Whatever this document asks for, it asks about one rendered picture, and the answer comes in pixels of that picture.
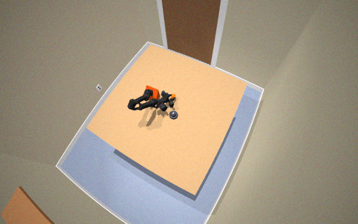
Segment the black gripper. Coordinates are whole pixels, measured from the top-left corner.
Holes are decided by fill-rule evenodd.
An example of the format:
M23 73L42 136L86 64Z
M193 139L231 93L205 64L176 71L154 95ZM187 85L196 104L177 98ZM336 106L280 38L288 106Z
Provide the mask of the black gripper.
M162 95L162 93L163 92L165 92L164 90L161 92L161 95ZM162 97L163 97L163 95L162 95ZM173 106L174 106L174 102L173 102L173 100L175 99L175 97L174 98L172 98L172 99L170 99L170 100L168 100L168 101L164 101L164 99L163 98L161 98L162 99L162 101L163 101L163 103L167 103L167 102L169 102L169 106L172 108Z

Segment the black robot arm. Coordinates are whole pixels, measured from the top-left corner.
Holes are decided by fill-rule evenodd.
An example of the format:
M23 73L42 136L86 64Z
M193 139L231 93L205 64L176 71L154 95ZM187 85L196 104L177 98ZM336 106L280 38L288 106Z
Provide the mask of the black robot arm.
M163 95L163 99L164 101L168 101L169 100L169 97L170 95L167 93L167 92L163 92L162 93ZM148 107L153 107L153 108L160 108L162 111L166 111L167 110L167 107L165 106L165 104L163 103L162 99L155 99L155 98L152 98L150 101L149 98L150 96L153 96L153 90L150 90L150 89L147 89L144 91L143 95L137 99L131 99L127 105L127 107L131 110L143 110L145 108L148 108ZM142 102L143 100L145 101L148 101L148 102L144 102L144 103L140 103ZM139 104L139 107L136 107L135 106ZM156 106L155 106L156 105Z

